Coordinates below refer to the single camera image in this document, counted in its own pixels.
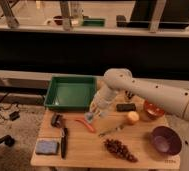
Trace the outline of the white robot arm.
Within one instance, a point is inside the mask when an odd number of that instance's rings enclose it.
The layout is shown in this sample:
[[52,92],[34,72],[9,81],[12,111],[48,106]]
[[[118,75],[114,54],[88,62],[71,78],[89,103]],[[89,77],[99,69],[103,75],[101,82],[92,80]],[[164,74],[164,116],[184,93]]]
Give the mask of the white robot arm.
[[[119,91],[133,94],[155,104],[169,114],[189,122],[189,90],[134,78],[125,68],[108,69],[103,76],[104,85],[96,92],[90,110],[102,114]],[[180,171],[189,171],[189,125],[186,132],[187,145],[183,146]]]

